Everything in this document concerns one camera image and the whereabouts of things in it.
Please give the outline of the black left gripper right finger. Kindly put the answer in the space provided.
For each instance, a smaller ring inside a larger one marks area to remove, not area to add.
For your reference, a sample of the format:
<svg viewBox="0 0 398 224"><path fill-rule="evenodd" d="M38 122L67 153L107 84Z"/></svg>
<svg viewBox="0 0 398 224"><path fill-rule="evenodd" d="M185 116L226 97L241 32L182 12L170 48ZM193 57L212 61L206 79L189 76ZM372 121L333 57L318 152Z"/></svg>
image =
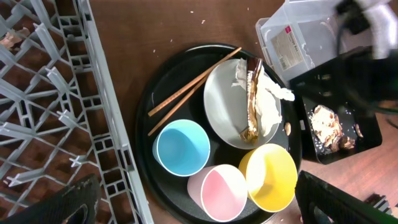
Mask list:
<svg viewBox="0 0 398 224"><path fill-rule="evenodd" d="M303 224L397 224L397 206L386 196L372 194L361 201L302 170L295 196Z"/></svg>

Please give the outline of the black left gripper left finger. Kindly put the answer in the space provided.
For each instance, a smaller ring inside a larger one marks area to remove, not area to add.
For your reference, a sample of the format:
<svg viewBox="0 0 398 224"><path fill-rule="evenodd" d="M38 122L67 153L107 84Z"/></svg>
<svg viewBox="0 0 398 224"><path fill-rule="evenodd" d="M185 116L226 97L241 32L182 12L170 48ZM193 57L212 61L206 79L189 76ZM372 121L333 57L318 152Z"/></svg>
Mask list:
<svg viewBox="0 0 398 224"><path fill-rule="evenodd" d="M100 199L101 187L98 179L90 174L1 223L94 223Z"/></svg>

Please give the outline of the yellow plastic bowl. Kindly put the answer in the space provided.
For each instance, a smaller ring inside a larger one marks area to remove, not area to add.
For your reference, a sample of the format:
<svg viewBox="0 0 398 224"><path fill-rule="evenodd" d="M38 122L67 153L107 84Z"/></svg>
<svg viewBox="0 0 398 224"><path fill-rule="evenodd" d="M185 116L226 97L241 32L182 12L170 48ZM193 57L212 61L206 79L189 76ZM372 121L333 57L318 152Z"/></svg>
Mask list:
<svg viewBox="0 0 398 224"><path fill-rule="evenodd" d="M295 196L298 173L292 156L277 144L264 144L241 159L239 170L246 180L248 198L261 210L276 213Z"/></svg>

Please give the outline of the brown gold snack wrapper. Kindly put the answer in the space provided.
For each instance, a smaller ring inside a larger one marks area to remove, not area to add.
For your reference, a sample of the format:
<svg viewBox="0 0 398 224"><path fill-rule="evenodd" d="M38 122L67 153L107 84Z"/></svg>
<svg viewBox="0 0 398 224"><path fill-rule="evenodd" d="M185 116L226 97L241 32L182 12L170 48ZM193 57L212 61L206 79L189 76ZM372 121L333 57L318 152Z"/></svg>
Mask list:
<svg viewBox="0 0 398 224"><path fill-rule="evenodd" d="M241 131L241 139L249 144L255 145L258 139L257 117L256 117L256 93L262 60L249 58L246 62L246 106L248 126Z"/></svg>

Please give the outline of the pink plastic cup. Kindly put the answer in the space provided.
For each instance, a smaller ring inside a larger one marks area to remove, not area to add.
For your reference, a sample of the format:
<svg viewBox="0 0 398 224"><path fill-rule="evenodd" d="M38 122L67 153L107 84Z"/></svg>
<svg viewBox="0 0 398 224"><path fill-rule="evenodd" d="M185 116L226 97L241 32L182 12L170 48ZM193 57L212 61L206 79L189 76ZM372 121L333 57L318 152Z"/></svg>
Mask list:
<svg viewBox="0 0 398 224"><path fill-rule="evenodd" d="M214 221L229 222L243 211L248 188L241 171L229 164L205 167L187 183L191 199Z"/></svg>

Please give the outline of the white paper napkin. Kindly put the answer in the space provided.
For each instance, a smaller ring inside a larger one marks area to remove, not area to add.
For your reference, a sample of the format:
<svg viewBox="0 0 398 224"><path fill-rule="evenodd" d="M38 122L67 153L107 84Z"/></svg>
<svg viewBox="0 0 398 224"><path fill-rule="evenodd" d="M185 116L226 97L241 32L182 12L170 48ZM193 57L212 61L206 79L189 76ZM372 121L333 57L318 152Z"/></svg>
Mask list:
<svg viewBox="0 0 398 224"><path fill-rule="evenodd" d="M235 79L232 87L240 86L246 91L246 62L241 58L235 67ZM259 135L267 136L275 124L282 121L282 115L277 109L277 100L294 101L295 96L291 90L280 87L265 72L262 65L257 83L256 117Z"/></svg>

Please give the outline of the light blue plastic cup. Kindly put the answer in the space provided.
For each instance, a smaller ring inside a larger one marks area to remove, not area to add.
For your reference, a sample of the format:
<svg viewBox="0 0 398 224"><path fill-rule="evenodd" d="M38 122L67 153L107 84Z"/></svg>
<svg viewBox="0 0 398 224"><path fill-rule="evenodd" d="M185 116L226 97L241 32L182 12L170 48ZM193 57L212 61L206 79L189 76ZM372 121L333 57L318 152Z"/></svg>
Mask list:
<svg viewBox="0 0 398 224"><path fill-rule="evenodd" d="M167 172L179 177L189 177L201 171L210 152L206 131L189 119L178 119L166 125L152 145L154 159Z"/></svg>

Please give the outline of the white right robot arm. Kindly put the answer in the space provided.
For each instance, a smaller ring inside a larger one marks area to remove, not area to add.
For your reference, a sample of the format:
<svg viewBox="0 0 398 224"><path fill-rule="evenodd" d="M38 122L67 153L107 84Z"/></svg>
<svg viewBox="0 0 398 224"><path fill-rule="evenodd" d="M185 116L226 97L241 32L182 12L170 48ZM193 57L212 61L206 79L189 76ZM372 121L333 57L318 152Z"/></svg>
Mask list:
<svg viewBox="0 0 398 224"><path fill-rule="evenodd" d="M397 113L397 16L387 1L341 1L336 37L336 59L342 92L359 108ZM341 53L341 36L370 31L371 45L351 55Z"/></svg>

